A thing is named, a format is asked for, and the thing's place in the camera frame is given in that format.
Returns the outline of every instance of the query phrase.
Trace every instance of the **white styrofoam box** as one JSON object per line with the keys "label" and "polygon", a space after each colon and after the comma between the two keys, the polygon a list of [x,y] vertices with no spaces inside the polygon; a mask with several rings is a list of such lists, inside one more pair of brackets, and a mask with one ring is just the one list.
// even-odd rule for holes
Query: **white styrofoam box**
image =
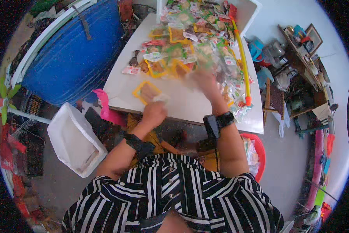
{"label": "white styrofoam box", "polygon": [[90,123],[69,103],[61,106],[47,132],[58,159],[82,178],[88,177],[107,155]]}
{"label": "white styrofoam box", "polygon": [[[167,5],[168,0],[158,0],[156,8],[156,21],[160,23],[161,10]],[[228,0],[229,3],[237,7],[237,17],[235,24],[239,30],[241,37],[246,34],[249,26],[254,21],[257,13],[260,11],[262,5],[256,0]]]}

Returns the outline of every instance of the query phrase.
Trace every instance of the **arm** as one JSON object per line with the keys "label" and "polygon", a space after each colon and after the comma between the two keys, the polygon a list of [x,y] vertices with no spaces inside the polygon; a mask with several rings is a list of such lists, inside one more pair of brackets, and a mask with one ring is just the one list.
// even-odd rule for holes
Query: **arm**
{"label": "arm", "polygon": [[[193,78],[211,102],[212,114],[219,116],[229,111],[212,75],[200,72],[194,74]],[[235,177],[249,172],[243,140],[235,124],[221,129],[217,148],[220,156],[220,170],[224,176]]]}
{"label": "arm", "polygon": [[[146,134],[158,127],[166,116],[167,110],[163,102],[150,103],[144,108],[142,121],[130,133],[142,140]],[[118,180],[128,170],[135,152],[123,139],[98,166],[97,176],[108,176]]]}

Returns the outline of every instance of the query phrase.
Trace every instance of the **blue barrel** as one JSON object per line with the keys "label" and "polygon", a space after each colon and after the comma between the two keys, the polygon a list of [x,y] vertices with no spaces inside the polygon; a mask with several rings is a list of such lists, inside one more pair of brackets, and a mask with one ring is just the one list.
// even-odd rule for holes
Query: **blue barrel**
{"label": "blue barrel", "polygon": [[46,102],[72,105],[97,100],[92,90],[103,88],[124,44],[116,0],[101,0],[82,15],[92,40],[87,40],[79,16],[62,26],[41,48],[22,85]]}

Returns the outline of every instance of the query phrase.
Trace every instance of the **black watch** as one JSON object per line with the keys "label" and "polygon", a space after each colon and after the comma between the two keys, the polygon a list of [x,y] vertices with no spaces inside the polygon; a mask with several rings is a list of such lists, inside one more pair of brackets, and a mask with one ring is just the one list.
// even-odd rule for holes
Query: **black watch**
{"label": "black watch", "polygon": [[220,130],[232,124],[234,122],[234,116],[228,111],[220,116],[206,115],[203,121],[208,137],[218,139],[220,137]]}
{"label": "black watch", "polygon": [[127,140],[127,144],[137,152],[138,160],[146,157],[148,153],[151,153],[155,149],[155,145],[151,142],[142,142],[134,134],[125,134],[124,138]]}

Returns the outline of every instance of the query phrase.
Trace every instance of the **person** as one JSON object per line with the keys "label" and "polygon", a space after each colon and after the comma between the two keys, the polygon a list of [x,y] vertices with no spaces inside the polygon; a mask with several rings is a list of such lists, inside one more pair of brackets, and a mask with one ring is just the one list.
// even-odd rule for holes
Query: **person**
{"label": "person", "polygon": [[[212,75],[193,79],[216,116],[229,111]],[[148,104],[130,132],[139,139],[167,116],[163,102]],[[191,157],[149,155],[128,170],[135,150],[122,140],[102,161],[78,201],[65,213],[64,232],[279,232],[283,216],[263,193],[235,124],[220,130],[220,173]]]}

